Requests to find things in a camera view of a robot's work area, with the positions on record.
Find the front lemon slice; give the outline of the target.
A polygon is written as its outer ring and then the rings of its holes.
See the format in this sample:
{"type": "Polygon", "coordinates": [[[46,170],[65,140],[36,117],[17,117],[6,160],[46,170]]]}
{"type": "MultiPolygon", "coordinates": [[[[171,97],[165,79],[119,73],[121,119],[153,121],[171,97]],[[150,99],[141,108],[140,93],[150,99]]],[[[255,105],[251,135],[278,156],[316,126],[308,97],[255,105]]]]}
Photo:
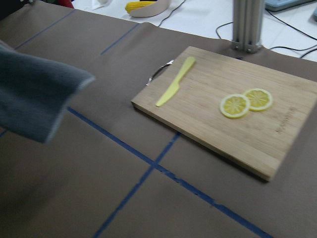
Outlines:
{"type": "Polygon", "coordinates": [[[241,118],[250,110],[250,101],[243,94],[231,94],[221,100],[219,110],[227,118],[241,118]]]}

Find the grey cleaning cloth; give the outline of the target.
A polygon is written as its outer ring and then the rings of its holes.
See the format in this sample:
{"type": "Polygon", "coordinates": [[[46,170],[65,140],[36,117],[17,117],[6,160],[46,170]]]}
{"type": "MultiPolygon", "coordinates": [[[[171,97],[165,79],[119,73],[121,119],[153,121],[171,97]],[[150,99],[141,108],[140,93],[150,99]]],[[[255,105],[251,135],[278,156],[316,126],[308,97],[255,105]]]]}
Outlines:
{"type": "Polygon", "coordinates": [[[40,143],[54,137],[69,101],[95,77],[0,43],[0,125],[40,143]]]}

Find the rear lemon slice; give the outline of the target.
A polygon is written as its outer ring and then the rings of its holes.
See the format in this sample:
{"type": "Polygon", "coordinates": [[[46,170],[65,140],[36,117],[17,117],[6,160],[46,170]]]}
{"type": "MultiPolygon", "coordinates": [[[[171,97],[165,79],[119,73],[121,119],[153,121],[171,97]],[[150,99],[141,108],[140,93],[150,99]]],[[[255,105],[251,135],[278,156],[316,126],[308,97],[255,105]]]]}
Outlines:
{"type": "Polygon", "coordinates": [[[250,111],[264,111],[273,104],[273,96],[265,89],[252,88],[244,92],[243,95],[250,101],[250,111]]]}

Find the aluminium frame post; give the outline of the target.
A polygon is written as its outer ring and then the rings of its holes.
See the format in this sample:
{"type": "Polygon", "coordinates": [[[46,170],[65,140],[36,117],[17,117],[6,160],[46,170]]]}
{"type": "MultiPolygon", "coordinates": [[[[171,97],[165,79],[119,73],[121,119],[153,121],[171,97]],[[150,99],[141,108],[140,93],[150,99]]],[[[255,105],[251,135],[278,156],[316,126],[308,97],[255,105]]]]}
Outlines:
{"type": "Polygon", "coordinates": [[[256,53],[261,48],[264,0],[235,0],[233,2],[233,48],[256,53]]]}

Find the bamboo cutting board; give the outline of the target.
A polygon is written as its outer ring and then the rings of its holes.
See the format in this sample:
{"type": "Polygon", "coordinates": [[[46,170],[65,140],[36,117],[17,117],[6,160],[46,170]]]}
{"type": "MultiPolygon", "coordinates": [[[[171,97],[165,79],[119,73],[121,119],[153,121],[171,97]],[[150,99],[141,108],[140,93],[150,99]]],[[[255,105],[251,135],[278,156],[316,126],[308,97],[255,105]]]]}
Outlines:
{"type": "Polygon", "coordinates": [[[317,84],[188,47],[132,105],[271,180],[317,102],[317,84]]]}

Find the yellow plastic knife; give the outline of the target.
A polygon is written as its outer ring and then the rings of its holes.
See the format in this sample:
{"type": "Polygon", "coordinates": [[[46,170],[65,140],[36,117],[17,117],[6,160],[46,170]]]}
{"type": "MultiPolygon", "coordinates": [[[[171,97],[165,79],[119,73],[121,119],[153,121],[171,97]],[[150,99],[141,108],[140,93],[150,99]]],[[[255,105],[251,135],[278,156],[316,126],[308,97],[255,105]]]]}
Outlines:
{"type": "Polygon", "coordinates": [[[196,59],[194,57],[187,57],[184,63],[182,64],[180,70],[178,71],[176,77],[171,82],[166,91],[162,94],[162,96],[158,99],[155,106],[160,107],[166,102],[168,102],[179,90],[180,81],[186,75],[186,73],[191,69],[191,67],[195,64],[196,59]]]}

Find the lemon slice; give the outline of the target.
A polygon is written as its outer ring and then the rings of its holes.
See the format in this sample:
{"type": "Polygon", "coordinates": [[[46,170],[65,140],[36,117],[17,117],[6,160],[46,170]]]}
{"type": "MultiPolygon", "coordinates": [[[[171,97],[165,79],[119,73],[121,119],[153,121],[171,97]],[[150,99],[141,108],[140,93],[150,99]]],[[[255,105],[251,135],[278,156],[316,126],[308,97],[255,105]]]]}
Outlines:
{"type": "Polygon", "coordinates": [[[250,111],[264,111],[273,104],[273,96],[265,89],[252,88],[244,92],[243,95],[250,101],[250,111]]]}
{"type": "Polygon", "coordinates": [[[231,94],[221,100],[219,110],[227,118],[241,118],[250,110],[250,101],[243,94],[231,94]]]}

